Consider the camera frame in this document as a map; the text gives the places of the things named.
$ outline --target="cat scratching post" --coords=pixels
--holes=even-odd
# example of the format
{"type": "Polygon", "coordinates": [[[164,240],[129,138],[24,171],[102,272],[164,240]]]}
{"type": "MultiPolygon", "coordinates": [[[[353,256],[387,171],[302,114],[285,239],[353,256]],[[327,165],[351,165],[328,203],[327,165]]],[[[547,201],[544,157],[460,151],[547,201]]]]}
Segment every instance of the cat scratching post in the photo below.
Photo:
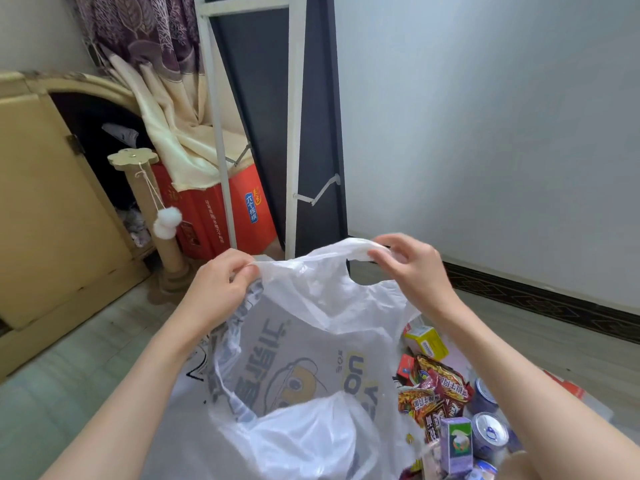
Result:
{"type": "Polygon", "coordinates": [[[126,148],[110,155],[108,158],[116,170],[123,171],[126,175],[129,186],[138,202],[140,212],[142,212],[147,223],[151,238],[154,240],[156,250],[160,254],[163,264],[163,270],[159,275],[160,289],[169,293],[187,290],[195,271],[193,264],[182,255],[174,237],[160,239],[153,232],[157,208],[143,174],[147,174],[149,184],[154,186],[159,195],[156,177],[153,170],[151,170],[151,165],[158,161],[158,156],[148,148],[139,148],[137,150],[126,148]]]}

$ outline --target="beige cloth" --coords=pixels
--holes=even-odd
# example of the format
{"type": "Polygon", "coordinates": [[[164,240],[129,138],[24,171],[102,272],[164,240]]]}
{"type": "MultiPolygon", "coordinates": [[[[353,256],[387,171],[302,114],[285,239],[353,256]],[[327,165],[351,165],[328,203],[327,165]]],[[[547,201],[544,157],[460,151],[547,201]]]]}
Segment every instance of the beige cloth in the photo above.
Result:
{"type": "MultiPolygon", "coordinates": [[[[160,78],[151,64],[141,64],[140,74],[115,54],[109,60],[136,96],[149,138],[174,188],[180,192],[220,183],[206,77],[184,74],[182,81],[172,82],[160,78]]],[[[226,130],[222,133],[226,157],[236,161],[247,139],[226,130]]],[[[237,166],[227,163],[229,176],[252,163],[249,150],[237,166]]]]}

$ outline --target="yellow box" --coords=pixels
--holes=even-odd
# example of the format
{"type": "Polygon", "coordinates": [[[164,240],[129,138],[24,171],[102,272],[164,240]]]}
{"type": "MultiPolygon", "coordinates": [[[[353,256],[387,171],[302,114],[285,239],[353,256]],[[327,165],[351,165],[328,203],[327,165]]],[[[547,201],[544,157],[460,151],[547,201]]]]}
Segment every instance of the yellow box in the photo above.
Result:
{"type": "Polygon", "coordinates": [[[404,343],[414,354],[426,355],[434,360],[442,360],[449,350],[434,327],[419,324],[407,327],[403,334],[404,343]]]}

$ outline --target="white pompom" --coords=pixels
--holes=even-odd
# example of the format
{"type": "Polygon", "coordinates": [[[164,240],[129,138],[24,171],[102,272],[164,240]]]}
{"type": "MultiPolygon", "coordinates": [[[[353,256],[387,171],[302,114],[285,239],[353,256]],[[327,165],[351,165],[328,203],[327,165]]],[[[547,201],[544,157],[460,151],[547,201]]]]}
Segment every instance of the white pompom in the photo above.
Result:
{"type": "Polygon", "coordinates": [[[165,227],[176,227],[182,222],[182,213],[176,207],[158,210],[157,221],[165,227]]]}
{"type": "Polygon", "coordinates": [[[167,227],[160,220],[156,220],[154,222],[154,234],[159,239],[172,239],[175,237],[175,227],[167,227]]]}

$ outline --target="purple curtain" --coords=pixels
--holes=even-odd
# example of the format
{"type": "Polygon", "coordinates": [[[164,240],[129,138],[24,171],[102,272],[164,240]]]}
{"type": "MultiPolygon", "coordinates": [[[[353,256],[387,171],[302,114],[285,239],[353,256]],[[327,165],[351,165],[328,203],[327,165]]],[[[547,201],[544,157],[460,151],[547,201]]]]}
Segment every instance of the purple curtain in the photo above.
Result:
{"type": "Polygon", "coordinates": [[[201,72],[193,0],[67,0],[86,42],[165,79],[201,72]]]}

